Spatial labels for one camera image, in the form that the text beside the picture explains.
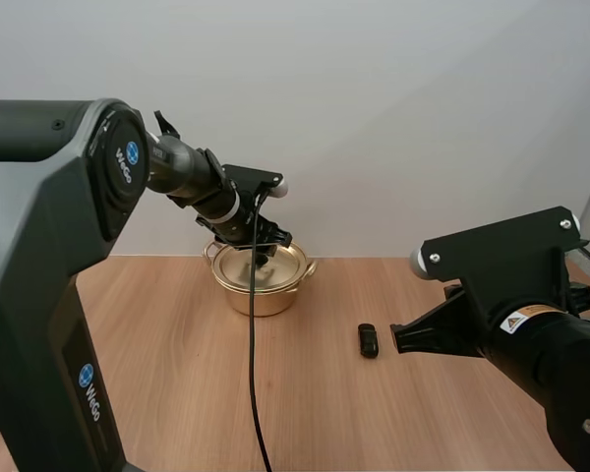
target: white wall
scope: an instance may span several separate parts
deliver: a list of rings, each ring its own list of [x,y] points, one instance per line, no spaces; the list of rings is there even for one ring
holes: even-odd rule
[[[315,255],[590,194],[590,1],[0,0],[0,97],[100,96],[286,174],[265,214]],[[117,252],[196,254],[194,217],[147,194]]]

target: screw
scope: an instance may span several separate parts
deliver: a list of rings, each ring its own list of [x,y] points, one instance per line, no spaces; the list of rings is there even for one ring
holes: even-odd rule
[[[55,120],[52,122],[53,130],[61,130],[64,126],[66,126],[66,122],[63,120]]]
[[[590,435],[590,420],[586,420],[583,422],[583,431]]]

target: black cable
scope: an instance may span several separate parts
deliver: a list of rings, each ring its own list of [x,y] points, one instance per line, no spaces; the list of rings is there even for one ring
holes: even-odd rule
[[[258,418],[258,405],[256,404],[256,377],[254,373],[255,352],[256,352],[256,327],[254,326],[254,297],[256,295],[256,239],[258,237],[258,215],[260,206],[266,199],[266,195],[260,195],[254,214],[254,235],[252,237],[252,260],[251,260],[251,277],[249,279],[249,396],[252,400],[252,415],[254,416],[254,426],[256,427],[256,436],[258,445],[263,455],[266,472],[272,472],[271,464],[266,453],[265,440],[263,439],[263,430],[260,427]]]

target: blue logo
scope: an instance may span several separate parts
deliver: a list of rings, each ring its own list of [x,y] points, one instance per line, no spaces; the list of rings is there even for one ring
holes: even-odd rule
[[[127,143],[127,160],[131,165],[136,165],[138,163],[138,159],[140,159],[140,150],[138,149],[138,145],[133,141],[129,141]]]
[[[91,364],[85,364],[81,368],[81,373],[79,374],[79,385],[81,388],[86,388],[89,384],[91,384],[91,380],[94,378],[94,367]]]

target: pot lid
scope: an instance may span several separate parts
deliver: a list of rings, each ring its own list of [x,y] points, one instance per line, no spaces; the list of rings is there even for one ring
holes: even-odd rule
[[[237,251],[223,247],[212,262],[212,271],[218,282],[232,290],[249,292],[252,250]],[[306,273],[307,259],[295,244],[278,246],[275,255],[262,267],[256,268],[256,292],[267,293],[290,288]]]

